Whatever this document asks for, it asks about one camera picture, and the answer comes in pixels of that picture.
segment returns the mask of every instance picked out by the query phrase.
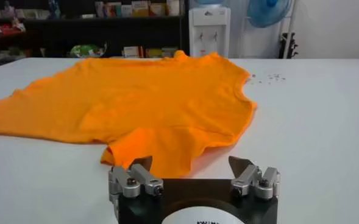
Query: white label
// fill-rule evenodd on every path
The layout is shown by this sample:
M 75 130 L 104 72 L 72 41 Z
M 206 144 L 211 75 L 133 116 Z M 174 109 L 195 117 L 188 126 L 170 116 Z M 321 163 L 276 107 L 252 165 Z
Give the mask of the white label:
M 143 10 L 148 9 L 148 1 L 135 1 L 132 2 L 133 10 Z
M 178 210 L 167 216 L 162 224 L 244 224 L 231 213 L 223 210 L 196 206 Z
M 121 6 L 121 15 L 122 16 L 131 16 L 132 15 L 132 6 L 131 5 L 122 5 Z

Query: screw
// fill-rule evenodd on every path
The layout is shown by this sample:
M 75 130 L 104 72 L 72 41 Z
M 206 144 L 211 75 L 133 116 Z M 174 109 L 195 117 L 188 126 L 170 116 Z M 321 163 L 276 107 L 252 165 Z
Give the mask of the screw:
M 126 184 L 127 185 L 135 185 L 137 182 L 136 182 L 136 179 L 134 179 L 134 178 L 128 178 L 128 180 L 126 180 Z
M 161 186 L 157 186 L 154 189 L 155 196 L 160 197 L 163 195 L 163 192 L 164 192 L 164 189 Z
M 261 179 L 261 180 L 259 181 L 259 186 L 261 186 L 261 187 L 268 187 L 268 186 L 269 186 L 269 181 L 266 180 L 266 179 Z

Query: orange t-shirt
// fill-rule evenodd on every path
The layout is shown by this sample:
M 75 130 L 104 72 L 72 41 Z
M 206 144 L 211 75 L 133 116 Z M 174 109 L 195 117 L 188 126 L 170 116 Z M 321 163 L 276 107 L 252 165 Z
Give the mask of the orange t-shirt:
M 206 147 L 234 144 L 250 124 L 248 76 L 217 54 L 86 59 L 0 100 L 0 134 L 104 142 L 103 163 L 128 168 L 152 155 L 152 174 L 180 177 Z

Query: white table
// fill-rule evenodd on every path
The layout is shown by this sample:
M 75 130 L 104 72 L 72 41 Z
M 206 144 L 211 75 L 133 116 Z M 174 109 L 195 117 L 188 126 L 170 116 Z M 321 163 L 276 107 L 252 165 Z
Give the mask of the white table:
M 1 66 L 0 99 L 76 61 Z M 228 156 L 249 158 L 282 174 L 279 223 L 359 223 L 359 60 L 232 61 L 256 75 L 244 86 L 258 102 L 255 119 L 232 150 L 199 158 L 190 177 L 232 178 Z M 0 136 L 0 224 L 115 223 L 104 147 Z

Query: metal bracket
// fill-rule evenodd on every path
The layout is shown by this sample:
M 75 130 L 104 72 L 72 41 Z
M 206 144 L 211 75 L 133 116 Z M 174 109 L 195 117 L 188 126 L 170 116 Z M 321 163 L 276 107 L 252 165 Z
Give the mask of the metal bracket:
M 108 172 L 109 200 L 113 203 L 114 213 L 119 220 L 119 201 L 122 194 L 126 198 L 136 198 L 141 194 L 141 185 L 149 195 L 159 197 L 163 194 L 163 180 L 152 176 L 142 165 L 134 164 L 125 171 L 121 166 L 112 167 Z
M 241 175 L 233 179 L 230 184 L 232 185 L 232 194 L 235 197 L 243 197 L 249 193 L 250 186 L 254 185 L 254 180 L 258 179 L 261 171 L 255 165 L 248 165 Z
M 238 178 L 231 181 L 232 194 L 236 198 L 248 195 L 249 188 L 255 189 L 255 196 L 264 200 L 279 196 L 280 173 L 276 168 L 268 167 L 262 176 L 261 170 L 250 164 Z
M 258 198 L 269 200 L 279 196 L 281 175 L 276 168 L 268 167 L 263 177 L 255 183 Z
M 145 186 L 147 194 L 157 197 L 163 194 L 163 180 L 152 176 L 142 165 L 134 164 L 130 175 Z

